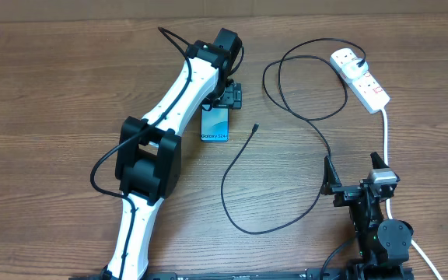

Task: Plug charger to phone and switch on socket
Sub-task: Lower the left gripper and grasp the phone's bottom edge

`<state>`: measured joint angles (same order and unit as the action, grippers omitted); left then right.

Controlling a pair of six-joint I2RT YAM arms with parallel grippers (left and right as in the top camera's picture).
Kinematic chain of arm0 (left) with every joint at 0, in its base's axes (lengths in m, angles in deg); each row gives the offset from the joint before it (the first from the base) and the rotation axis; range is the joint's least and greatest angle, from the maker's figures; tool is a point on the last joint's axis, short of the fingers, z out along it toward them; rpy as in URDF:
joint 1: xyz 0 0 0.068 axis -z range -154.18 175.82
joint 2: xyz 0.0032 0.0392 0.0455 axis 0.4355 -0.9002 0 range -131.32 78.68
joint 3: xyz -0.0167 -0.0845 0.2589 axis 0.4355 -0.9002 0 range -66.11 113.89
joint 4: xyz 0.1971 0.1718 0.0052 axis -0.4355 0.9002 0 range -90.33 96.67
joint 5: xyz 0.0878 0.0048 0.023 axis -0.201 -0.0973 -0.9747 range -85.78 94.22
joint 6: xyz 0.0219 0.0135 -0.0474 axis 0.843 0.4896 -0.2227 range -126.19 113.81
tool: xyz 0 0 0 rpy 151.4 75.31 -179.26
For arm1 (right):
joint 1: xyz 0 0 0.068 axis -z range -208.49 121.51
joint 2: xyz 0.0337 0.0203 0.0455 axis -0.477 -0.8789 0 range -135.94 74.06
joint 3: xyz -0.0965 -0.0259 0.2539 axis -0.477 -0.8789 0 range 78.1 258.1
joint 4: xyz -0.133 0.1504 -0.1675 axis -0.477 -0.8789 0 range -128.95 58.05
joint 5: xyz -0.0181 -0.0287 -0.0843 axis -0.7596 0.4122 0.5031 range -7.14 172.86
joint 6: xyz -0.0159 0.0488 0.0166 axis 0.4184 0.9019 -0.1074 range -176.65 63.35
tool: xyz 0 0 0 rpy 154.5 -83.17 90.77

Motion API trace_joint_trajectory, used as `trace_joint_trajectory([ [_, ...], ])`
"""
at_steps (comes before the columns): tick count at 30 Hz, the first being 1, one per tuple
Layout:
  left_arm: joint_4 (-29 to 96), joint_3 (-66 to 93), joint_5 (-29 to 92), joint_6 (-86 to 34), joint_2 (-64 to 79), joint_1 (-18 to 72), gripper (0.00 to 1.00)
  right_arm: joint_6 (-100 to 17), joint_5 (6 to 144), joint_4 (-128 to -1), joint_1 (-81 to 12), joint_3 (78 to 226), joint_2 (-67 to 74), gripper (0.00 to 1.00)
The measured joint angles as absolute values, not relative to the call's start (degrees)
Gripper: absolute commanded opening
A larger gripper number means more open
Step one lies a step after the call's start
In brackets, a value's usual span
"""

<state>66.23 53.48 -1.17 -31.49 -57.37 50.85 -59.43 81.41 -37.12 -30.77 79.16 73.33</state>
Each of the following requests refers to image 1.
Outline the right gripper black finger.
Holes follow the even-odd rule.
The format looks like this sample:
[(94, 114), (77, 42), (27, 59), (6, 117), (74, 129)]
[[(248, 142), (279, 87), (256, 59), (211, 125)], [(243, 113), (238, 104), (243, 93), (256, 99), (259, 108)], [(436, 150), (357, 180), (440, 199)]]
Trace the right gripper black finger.
[(324, 157), (324, 178), (320, 188), (321, 194), (333, 195), (341, 187), (341, 181), (330, 156)]
[(372, 152), (370, 154), (373, 169), (388, 169), (389, 166), (384, 162), (384, 160), (380, 157), (380, 155), (377, 152)]

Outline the Galaxy S24+ smartphone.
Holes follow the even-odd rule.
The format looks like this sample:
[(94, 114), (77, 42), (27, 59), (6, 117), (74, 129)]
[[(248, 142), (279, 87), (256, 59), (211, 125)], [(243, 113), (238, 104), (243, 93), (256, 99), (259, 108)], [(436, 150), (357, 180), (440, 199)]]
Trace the Galaxy S24+ smartphone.
[(201, 111), (201, 140), (227, 142), (229, 140), (229, 110), (226, 108)]

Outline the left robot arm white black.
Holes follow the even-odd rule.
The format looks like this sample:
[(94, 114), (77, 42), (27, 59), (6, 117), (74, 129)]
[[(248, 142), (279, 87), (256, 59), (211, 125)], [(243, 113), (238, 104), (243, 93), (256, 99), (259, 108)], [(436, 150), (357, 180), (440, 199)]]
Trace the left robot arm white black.
[(115, 155), (122, 214), (117, 244), (100, 279), (141, 279), (162, 203), (173, 193), (182, 168), (182, 134), (202, 107), (240, 109), (243, 97), (232, 74), (244, 55), (238, 34), (222, 28), (211, 43), (197, 40), (180, 50), (184, 65), (159, 103), (142, 118), (128, 117)]

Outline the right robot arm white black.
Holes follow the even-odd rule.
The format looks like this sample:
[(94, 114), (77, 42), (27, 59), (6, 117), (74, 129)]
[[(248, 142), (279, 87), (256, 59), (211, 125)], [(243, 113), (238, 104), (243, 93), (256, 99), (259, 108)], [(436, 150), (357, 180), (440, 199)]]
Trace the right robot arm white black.
[[(330, 156), (324, 158), (324, 180), (320, 192), (334, 197), (335, 207), (348, 207), (355, 237), (344, 242), (327, 258), (320, 278), (329, 279), (413, 279), (411, 269), (403, 267), (409, 260), (414, 230), (402, 220), (385, 219), (380, 203), (394, 196), (400, 177), (381, 159), (370, 154), (373, 168), (359, 184), (343, 186)], [(336, 275), (325, 270), (332, 258), (356, 241), (359, 259), (346, 264)]]

